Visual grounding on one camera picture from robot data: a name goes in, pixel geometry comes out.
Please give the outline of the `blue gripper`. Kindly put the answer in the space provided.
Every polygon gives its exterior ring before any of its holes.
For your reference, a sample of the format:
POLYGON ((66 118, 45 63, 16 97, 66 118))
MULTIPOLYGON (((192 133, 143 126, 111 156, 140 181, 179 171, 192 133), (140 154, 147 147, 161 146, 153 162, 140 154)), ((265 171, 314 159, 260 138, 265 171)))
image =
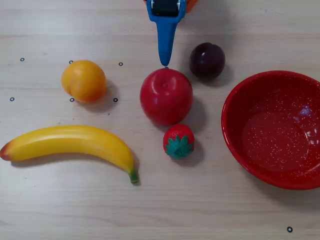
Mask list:
POLYGON ((147 0, 149 19, 156 23, 160 62, 167 67, 171 60, 177 23, 187 11, 186 0, 147 0))

